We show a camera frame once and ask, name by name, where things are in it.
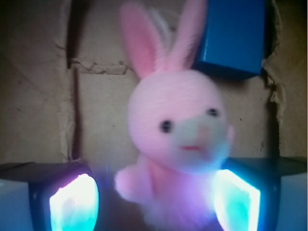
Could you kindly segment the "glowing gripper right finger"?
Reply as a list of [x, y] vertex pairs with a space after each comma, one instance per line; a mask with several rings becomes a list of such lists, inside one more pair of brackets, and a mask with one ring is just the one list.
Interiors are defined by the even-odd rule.
[[216, 174], [214, 205], [224, 231], [306, 231], [308, 160], [228, 158]]

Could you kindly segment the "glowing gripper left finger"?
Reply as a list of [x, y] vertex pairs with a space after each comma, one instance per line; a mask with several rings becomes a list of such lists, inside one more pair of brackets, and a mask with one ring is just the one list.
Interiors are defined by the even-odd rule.
[[81, 163], [6, 163], [0, 166], [2, 231], [92, 231], [100, 196]]

